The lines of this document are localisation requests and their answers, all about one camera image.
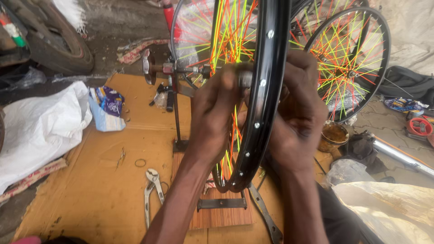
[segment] hand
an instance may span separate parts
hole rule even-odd
[[[312,170],[311,161],[328,114],[317,93],[315,58],[303,51],[289,51],[283,82],[269,149],[283,169]]]
[[[193,98],[187,151],[198,154],[209,166],[223,158],[223,148],[229,140],[231,113],[240,99],[236,80],[232,66],[225,65]]]

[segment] bucket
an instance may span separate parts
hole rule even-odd
[[[341,124],[328,120],[322,128],[318,150],[333,154],[338,147],[347,143],[348,139],[348,131]]]

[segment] pliers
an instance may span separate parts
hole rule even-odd
[[[145,220],[146,220],[146,229],[151,225],[151,219],[149,217],[149,195],[151,194],[154,187],[157,189],[158,196],[161,201],[161,205],[164,203],[164,195],[163,190],[160,184],[160,175],[155,169],[149,168],[146,171],[146,177],[148,178],[148,185],[145,188]]]

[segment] spoke nipple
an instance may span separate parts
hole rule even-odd
[[[268,33],[267,33],[268,39],[273,38],[273,36],[274,36],[274,30],[269,30]]]

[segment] bicycle grip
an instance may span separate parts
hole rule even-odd
[[[173,112],[173,101],[174,101],[173,89],[170,86],[167,90],[167,107],[166,107],[167,112]]]

